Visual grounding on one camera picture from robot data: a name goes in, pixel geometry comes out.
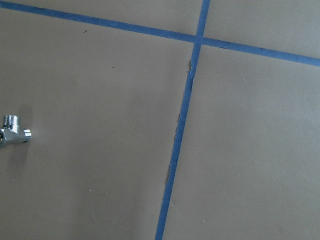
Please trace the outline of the chrome metal valve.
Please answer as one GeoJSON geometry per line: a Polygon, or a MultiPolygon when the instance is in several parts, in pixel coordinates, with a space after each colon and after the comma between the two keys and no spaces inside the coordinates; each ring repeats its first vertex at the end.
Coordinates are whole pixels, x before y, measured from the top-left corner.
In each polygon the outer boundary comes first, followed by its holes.
{"type": "Polygon", "coordinates": [[[32,139],[30,129],[21,127],[21,118],[17,115],[5,115],[0,128],[0,147],[27,143],[32,139]]]}

